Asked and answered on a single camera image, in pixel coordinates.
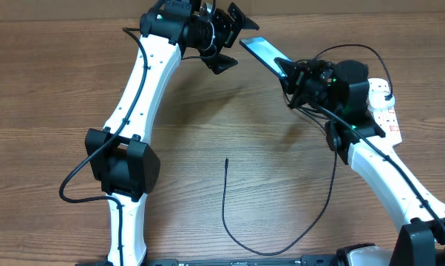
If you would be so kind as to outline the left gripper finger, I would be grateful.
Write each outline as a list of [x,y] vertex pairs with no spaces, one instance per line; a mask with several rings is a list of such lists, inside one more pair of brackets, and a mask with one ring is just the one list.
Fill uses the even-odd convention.
[[241,30],[259,30],[259,25],[247,17],[234,2],[230,3],[228,14],[234,21],[232,30],[236,35],[238,35]]
[[213,58],[203,59],[203,62],[215,75],[219,75],[238,64],[236,59],[223,54],[217,54]]

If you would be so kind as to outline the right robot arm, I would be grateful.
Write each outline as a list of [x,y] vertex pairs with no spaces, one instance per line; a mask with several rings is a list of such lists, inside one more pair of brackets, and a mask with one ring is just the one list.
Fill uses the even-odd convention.
[[290,108],[310,105],[326,115],[327,143],[372,188],[398,232],[388,265],[445,265],[445,204],[395,153],[375,113],[389,109],[390,92],[374,89],[367,65],[275,58]]

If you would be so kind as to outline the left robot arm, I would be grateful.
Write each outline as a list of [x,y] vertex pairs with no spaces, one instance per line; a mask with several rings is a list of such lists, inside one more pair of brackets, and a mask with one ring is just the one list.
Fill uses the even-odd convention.
[[237,65],[221,54],[241,30],[258,30],[235,4],[221,10],[200,1],[158,1],[140,18],[138,52],[122,97],[101,130],[90,129],[85,147],[94,178],[109,203],[111,247],[102,265],[144,265],[146,198],[156,185],[160,159],[151,134],[163,93],[186,49],[216,75]]

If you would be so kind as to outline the Samsung Galaxy smartphone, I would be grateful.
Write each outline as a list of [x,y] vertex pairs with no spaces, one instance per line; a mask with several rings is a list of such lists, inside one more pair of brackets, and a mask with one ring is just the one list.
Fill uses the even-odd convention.
[[241,38],[240,44],[254,56],[259,62],[267,67],[278,78],[285,78],[286,74],[275,61],[281,58],[291,61],[289,57],[279,51],[273,44],[263,37]]

